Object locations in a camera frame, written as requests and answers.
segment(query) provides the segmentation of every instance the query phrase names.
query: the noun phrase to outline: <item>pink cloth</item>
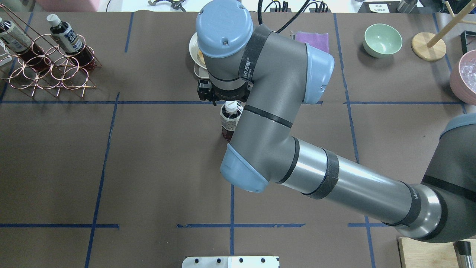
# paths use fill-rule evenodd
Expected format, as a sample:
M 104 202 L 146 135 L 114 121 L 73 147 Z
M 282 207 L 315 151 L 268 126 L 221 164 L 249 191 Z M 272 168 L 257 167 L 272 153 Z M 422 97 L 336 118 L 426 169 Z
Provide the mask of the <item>pink cloth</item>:
M 36 0 L 49 12 L 98 11 L 100 0 Z
M 295 39 L 301 43 L 309 43 L 311 46 L 329 53 L 329 34 L 298 31 Z

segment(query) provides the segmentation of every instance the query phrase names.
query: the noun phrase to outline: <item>bowl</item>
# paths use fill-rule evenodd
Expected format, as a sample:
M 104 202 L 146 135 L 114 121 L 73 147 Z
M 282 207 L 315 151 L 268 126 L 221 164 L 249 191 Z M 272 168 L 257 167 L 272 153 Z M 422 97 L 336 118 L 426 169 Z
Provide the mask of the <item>bowl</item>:
M 198 57 L 198 42 L 197 42 L 197 33 L 194 33 L 192 35 L 192 38 L 190 39 L 190 42 L 188 43 L 188 51 L 190 53 L 190 57 L 192 57 L 193 61 L 203 69 L 206 69 L 207 67 L 205 66 L 204 63 L 200 60 Z
M 365 30 L 364 49 L 376 58 L 388 57 L 402 48 L 402 36 L 390 25 L 378 23 Z
M 458 64 L 453 68 L 451 75 L 449 76 L 449 85 L 451 87 L 451 91 L 453 91 L 458 99 L 467 104 L 476 105 L 476 90 L 472 91 L 470 83 L 463 79 L 461 69 L 465 65 L 476 65 L 476 50 L 469 51 L 468 53 L 464 54 L 461 59 L 459 59 Z M 476 67 L 473 69 L 475 74 L 474 85 L 476 85 Z

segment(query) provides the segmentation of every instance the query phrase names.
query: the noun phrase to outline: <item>ice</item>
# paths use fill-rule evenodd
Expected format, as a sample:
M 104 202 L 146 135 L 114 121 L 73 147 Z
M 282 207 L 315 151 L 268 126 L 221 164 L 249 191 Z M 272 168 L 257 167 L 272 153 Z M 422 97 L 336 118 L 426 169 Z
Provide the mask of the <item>ice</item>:
M 476 93 L 476 58 L 471 58 L 460 65 L 460 73 L 472 92 Z

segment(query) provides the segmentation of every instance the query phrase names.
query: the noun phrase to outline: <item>dark bottle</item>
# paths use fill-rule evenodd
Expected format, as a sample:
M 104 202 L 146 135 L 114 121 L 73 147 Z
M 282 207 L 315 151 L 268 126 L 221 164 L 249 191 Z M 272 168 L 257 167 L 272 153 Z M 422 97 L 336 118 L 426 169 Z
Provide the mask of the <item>dark bottle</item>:
M 51 14 L 46 17 L 51 24 L 51 36 L 53 40 L 64 50 L 66 55 L 74 57 L 79 66 L 87 71 L 96 67 L 96 62 L 91 51 L 85 47 L 81 39 L 75 34 L 71 25 L 61 21 L 57 15 Z
M 221 107 L 221 134 L 225 140 L 231 140 L 242 111 L 243 107 L 237 101 L 225 102 Z
M 50 69 L 45 58 L 38 57 L 45 56 L 45 52 L 33 43 L 30 37 L 15 23 L 0 18 L 0 39 L 36 72 Z

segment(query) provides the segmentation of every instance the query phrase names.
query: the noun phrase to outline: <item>cutting board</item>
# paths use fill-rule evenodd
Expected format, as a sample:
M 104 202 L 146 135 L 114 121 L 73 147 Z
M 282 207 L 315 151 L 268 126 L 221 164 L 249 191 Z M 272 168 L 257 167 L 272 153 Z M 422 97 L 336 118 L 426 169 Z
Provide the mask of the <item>cutting board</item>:
M 476 239 L 471 242 L 473 260 L 476 257 Z M 458 268 L 453 243 L 426 243 L 407 237 L 398 239 L 402 268 Z

